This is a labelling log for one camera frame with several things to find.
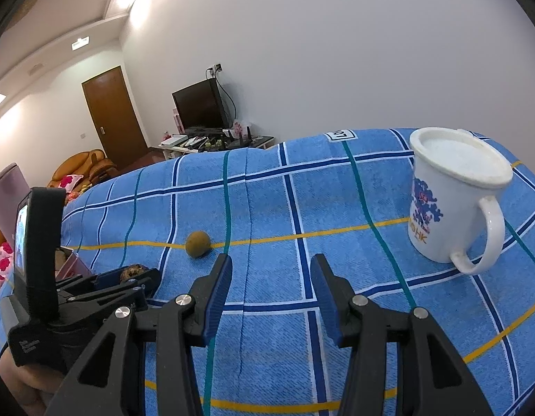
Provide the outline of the shrivelled dark passion fruit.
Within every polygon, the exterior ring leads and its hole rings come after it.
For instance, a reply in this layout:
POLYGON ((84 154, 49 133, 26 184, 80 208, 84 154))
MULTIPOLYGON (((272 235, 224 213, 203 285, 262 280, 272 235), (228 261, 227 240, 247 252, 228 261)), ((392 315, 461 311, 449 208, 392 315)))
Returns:
POLYGON ((143 266, 142 264, 133 264, 127 267, 122 268, 119 280, 121 283, 125 283, 129 281, 130 279, 133 279, 134 277, 145 273, 148 270, 147 267, 143 266))

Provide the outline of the small brown-green longan fruit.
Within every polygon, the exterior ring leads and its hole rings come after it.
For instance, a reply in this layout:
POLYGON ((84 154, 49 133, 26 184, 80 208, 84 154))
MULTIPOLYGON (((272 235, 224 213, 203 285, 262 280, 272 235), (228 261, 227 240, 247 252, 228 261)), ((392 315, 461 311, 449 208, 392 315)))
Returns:
POLYGON ((185 240, 185 251, 191 258, 200 258, 209 253, 212 249, 212 242, 209 235, 202 230, 190 233, 185 240))

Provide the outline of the rectangular metal tin tray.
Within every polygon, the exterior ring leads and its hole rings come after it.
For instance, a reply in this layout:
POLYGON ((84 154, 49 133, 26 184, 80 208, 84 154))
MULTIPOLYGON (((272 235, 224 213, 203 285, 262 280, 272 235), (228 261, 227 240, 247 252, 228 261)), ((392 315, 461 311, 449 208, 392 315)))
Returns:
POLYGON ((60 281, 76 275, 88 277, 92 275, 92 272, 74 250, 60 247, 55 251, 56 280, 60 281))

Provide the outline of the pink floral cushion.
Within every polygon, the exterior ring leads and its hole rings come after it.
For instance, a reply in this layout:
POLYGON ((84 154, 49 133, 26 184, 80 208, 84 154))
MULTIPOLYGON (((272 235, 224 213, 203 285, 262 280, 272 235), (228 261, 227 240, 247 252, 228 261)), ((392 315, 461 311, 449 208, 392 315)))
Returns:
POLYGON ((7 241, 0 244, 0 289, 7 282, 14 263, 14 251, 7 241))
POLYGON ((76 185, 79 184, 84 179, 83 175, 80 174, 71 174, 64 176, 58 187, 64 189, 66 192, 73 192, 76 188, 76 185))

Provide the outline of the brown wooden door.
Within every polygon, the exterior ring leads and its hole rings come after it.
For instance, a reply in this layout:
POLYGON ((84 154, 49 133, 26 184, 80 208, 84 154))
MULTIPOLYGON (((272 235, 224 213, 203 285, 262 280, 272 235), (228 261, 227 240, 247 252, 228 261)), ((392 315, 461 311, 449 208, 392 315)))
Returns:
POLYGON ((81 84, 90 117, 106 156, 125 169, 148 153, 129 97, 122 68, 100 73, 81 84))

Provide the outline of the white tv stand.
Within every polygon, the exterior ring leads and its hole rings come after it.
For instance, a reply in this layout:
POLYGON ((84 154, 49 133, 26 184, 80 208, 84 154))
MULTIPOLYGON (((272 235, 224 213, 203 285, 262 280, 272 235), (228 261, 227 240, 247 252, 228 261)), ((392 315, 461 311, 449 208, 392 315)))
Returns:
POLYGON ((274 145, 275 138, 273 136, 240 134, 235 138, 222 131, 211 135, 171 135, 156 147, 152 147, 152 150, 158 151, 165 160, 169 160, 193 153, 220 152, 246 147, 267 149, 274 145))

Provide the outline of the white printed mug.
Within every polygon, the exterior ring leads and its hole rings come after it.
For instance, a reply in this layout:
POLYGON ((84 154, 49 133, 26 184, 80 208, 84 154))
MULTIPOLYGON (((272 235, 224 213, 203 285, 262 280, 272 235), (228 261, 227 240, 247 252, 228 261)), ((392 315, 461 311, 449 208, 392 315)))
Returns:
POLYGON ((499 197, 511 164, 464 130, 427 127, 409 138, 414 153, 408 236, 424 257, 481 274, 501 255, 505 221, 499 197))

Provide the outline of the blue plaid tablecloth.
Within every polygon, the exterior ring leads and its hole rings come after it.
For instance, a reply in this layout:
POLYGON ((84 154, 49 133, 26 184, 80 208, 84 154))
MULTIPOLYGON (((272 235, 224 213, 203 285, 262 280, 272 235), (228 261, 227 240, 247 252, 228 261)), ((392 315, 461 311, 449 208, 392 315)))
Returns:
POLYGON ((153 302, 188 290, 215 255, 233 260, 217 336, 193 352, 211 415, 333 415, 349 351, 323 325, 310 261, 378 305, 426 308, 497 415, 535 398, 535 174, 518 159, 500 203, 501 256, 468 276, 410 244, 409 130, 335 131, 266 150, 190 154, 100 184, 65 208, 61 242, 97 273, 161 272, 153 302), (184 242, 206 232, 213 252, 184 242))

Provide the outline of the black television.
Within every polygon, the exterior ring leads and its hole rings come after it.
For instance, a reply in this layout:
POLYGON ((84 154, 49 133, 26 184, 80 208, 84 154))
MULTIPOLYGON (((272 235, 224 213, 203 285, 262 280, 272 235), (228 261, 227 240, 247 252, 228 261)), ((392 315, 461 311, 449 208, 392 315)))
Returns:
POLYGON ((172 93, 172 98, 185 130, 230 128, 230 118, 214 78, 177 90, 172 93))

